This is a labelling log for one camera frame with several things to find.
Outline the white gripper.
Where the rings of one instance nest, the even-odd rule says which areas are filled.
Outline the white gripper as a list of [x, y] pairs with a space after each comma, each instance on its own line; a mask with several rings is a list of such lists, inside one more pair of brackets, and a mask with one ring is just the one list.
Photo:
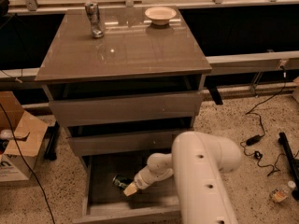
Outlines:
[[139, 171], [134, 178], [134, 182], [129, 184], [123, 191], [125, 196], [131, 196], [138, 192], [139, 189], [147, 189], [155, 182], [166, 180], [173, 175], [171, 168], [162, 171], [161, 173], [153, 172], [148, 167]]

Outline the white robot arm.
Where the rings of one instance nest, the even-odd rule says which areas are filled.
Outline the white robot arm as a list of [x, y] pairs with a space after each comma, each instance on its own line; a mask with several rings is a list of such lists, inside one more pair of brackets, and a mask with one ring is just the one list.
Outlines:
[[240, 163], [241, 151], [234, 141], [184, 132], [174, 139], [169, 154], [151, 154], [123, 193], [130, 196], [173, 177], [184, 224], [238, 224], [221, 173], [236, 170]]

